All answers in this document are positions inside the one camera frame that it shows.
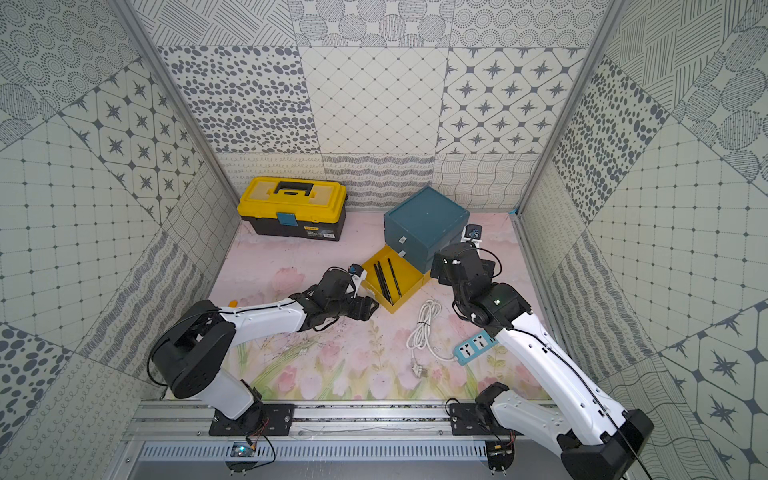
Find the black pencil plain end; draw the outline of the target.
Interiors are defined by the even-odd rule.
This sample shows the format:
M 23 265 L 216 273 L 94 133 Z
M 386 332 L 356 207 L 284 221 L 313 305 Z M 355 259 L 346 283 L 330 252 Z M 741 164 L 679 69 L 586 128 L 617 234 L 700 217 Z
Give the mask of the black pencil plain end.
M 378 279 L 378 282 L 379 282 L 379 285 L 380 285 L 380 289 L 381 289 L 381 293 L 382 293 L 383 297 L 389 303 L 392 303 L 392 297 L 391 297 L 391 294 L 390 294 L 390 291 L 389 291 L 389 288 L 388 288 L 388 285 L 387 285 L 387 282 L 386 282 L 386 278 L 384 276 L 384 273 L 383 273 L 383 270 L 382 270 L 382 267 L 381 267 L 381 263 L 379 261 L 376 261 L 374 263 L 374 271 L 376 273 L 376 276 L 377 276 L 377 279 Z

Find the yellow bottom drawer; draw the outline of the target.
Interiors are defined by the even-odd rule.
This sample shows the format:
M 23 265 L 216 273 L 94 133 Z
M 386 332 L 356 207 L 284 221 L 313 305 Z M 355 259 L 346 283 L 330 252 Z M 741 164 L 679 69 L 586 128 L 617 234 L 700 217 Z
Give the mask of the yellow bottom drawer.
M 389 246 L 384 246 L 362 264 L 366 278 L 362 285 L 383 309 L 394 314 L 430 279 Z

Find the black pencil gold end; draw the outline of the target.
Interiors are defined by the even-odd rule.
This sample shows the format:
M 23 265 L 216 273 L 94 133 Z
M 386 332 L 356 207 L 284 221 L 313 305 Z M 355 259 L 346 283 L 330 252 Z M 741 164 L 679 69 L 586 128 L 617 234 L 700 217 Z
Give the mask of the black pencil gold end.
M 393 282 L 394 282 L 394 285 L 395 285 L 395 288 L 396 288 L 396 291 L 397 291 L 398 298 L 402 298 L 402 291 L 400 289 L 399 281 L 397 279 L 396 272 L 395 272 L 394 265 L 392 263 L 391 258 L 388 258 L 387 262 L 388 262 L 389 269 L 390 269 L 390 272 L 391 272 L 391 276 L 392 276 L 392 279 L 393 279 Z

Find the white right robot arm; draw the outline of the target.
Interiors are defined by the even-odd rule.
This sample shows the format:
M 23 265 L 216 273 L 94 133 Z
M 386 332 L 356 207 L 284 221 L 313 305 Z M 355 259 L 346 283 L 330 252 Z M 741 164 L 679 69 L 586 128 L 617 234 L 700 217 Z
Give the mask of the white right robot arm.
M 471 242 L 446 246 L 431 275 L 451 287 L 458 317 L 481 328 L 513 353 L 555 403 L 545 408 L 495 382 L 475 398 L 491 430 L 537 442 L 560 458 L 574 479 L 621 479 L 639 462 L 654 425 L 639 409 L 626 409 L 601 390 L 549 335 L 531 305 L 494 279 L 495 264 Z

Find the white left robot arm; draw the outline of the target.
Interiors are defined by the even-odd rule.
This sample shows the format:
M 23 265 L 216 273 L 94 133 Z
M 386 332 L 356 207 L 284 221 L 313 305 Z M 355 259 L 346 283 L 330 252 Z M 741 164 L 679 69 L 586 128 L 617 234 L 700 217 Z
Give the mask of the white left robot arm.
M 229 351 L 277 334 L 321 332 L 342 317 L 370 320 L 379 303 L 359 292 L 365 278 L 358 264 L 330 267 L 317 284 L 277 302 L 226 308 L 197 302 L 159 336 L 147 366 L 176 398 L 198 399 L 228 420 L 250 419 L 260 396 L 223 369 Z

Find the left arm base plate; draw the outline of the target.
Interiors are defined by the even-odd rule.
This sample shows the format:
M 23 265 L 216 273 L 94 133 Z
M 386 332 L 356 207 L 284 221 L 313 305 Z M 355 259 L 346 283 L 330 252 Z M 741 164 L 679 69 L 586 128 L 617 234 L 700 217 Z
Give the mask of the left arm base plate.
M 252 405 L 237 420 L 215 410 L 209 435 L 213 437 L 246 437 L 256 434 L 288 436 L 296 409 L 291 403 L 258 403 Z

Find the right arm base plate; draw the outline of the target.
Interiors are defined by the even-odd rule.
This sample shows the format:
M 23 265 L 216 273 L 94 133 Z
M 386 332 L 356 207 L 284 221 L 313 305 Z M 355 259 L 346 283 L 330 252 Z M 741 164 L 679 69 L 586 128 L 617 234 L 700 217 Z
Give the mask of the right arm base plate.
M 519 432 L 502 427 L 491 415 L 490 408 L 475 403 L 461 403 L 449 399 L 444 405 L 451 423 L 453 436 L 490 435 L 510 440 Z

